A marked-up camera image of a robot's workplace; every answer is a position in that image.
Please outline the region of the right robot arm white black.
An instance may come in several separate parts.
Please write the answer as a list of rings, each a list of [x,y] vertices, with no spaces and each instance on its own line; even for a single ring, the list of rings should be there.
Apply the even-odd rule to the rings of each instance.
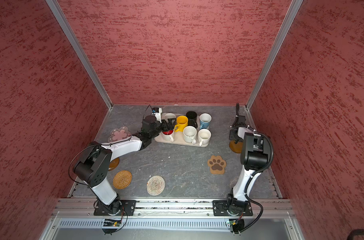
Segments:
[[[250,210],[250,193],[261,173],[273,162],[274,148],[268,136],[250,126],[233,127],[231,137],[243,142],[240,162],[243,166],[236,185],[227,196],[227,212],[238,216]]]

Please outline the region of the brown paw coaster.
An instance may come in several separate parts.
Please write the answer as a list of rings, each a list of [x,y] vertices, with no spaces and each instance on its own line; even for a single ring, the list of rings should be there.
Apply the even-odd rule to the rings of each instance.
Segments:
[[[225,173],[227,162],[221,156],[211,156],[207,164],[211,174],[223,175]]]

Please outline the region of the black mug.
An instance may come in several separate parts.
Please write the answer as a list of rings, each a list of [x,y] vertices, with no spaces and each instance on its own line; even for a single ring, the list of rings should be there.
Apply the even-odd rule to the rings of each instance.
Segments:
[[[188,111],[186,113],[186,117],[188,118],[188,126],[194,127],[196,129],[198,127],[197,113],[194,111]]]

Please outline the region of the pink flower coaster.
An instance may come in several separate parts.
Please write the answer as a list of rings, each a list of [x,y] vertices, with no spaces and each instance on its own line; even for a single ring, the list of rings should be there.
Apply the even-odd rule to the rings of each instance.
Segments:
[[[110,137],[108,138],[109,143],[115,143],[119,141],[123,141],[129,139],[131,137],[131,133],[127,127],[121,127],[118,129],[111,130]]]

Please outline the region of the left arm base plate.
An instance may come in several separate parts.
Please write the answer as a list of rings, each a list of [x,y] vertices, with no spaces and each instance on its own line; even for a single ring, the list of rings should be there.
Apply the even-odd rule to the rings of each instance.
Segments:
[[[103,204],[100,200],[94,203],[94,216],[132,216],[136,208],[135,200],[114,200],[110,205]]]

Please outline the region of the brown woven rattan coaster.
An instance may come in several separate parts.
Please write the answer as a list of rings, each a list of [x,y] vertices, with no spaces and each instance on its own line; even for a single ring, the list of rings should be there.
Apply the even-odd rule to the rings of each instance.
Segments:
[[[123,170],[118,172],[114,176],[113,186],[118,190],[122,190],[127,188],[130,185],[131,181],[132,181],[132,173],[127,170]]]

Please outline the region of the aluminium mounting rail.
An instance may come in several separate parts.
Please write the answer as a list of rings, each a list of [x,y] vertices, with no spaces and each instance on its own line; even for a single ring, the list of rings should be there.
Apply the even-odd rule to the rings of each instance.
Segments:
[[[127,198],[122,200],[130,218],[162,219],[234,219],[225,210],[213,205],[213,199],[156,199]],[[288,199],[257,199],[264,211],[262,219],[295,219],[291,201]],[[100,211],[94,198],[58,199],[51,216],[62,218],[95,218]]]

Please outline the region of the white mug right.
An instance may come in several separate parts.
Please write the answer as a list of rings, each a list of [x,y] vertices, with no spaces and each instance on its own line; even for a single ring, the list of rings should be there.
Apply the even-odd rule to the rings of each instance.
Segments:
[[[199,138],[199,146],[200,147],[206,147],[211,139],[211,132],[207,129],[201,129],[198,132],[198,138]]]

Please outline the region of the beige woven spiral coaster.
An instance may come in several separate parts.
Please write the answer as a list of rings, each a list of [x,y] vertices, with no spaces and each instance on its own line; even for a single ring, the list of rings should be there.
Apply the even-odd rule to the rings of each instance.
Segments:
[[[165,189],[165,180],[161,176],[152,176],[147,182],[147,192],[152,196],[160,195]]]

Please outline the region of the yellow mug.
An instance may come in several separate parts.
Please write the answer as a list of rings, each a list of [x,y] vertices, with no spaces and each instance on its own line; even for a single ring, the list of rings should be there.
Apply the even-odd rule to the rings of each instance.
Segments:
[[[177,117],[176,125],[174,127],[175,132],[183,132],[184,128],[188,126],[189,120],[186,116]]]

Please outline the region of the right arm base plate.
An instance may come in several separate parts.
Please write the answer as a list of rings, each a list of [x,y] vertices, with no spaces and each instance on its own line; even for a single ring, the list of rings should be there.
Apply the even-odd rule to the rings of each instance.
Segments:
[[[253,210],[250,202],[243,201],[224,201],[224,200],[214,200],[213,212],[214,216],[230,216],[230,217],[240,217],[241,215],[246,217],[253,216]]]

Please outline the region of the amber round coaster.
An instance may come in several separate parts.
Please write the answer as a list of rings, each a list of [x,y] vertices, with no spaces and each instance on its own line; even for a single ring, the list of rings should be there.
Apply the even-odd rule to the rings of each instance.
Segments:
[[[120,158],[112,160],[109,164],[108,171],[113,171],[120,163]]]

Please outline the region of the light blue mug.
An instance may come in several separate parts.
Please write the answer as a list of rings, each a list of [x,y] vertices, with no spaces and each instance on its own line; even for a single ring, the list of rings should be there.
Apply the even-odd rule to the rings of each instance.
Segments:
[[[209,129],[210,128],[210,122],[212,120],[212,116],[207,113],[203,113],[199,117],[200,119],[200,129]]]

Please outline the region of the brown round wooden coaster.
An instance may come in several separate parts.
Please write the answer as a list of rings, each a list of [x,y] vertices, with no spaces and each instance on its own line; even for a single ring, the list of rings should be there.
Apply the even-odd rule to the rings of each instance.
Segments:
[[[236,154],[240,154],[243,149],[243,142],[230,141],[229,148],[232,152],[234,152]]]

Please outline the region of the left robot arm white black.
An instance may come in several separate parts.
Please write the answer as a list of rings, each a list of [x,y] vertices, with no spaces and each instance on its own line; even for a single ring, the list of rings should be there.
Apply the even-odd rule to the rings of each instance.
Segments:
[[[97,206],[105,214],[115,216],[123,212],[120,197],[107,180],[110,162],[126,154],[148,147],[152,139],[162,132],[173,130],[177,118],[158,121],[154,115],[146,116],[141,130],[129,138],[113,143],[90,143],[75,159],[73,173],[91,189],[97,197]]]

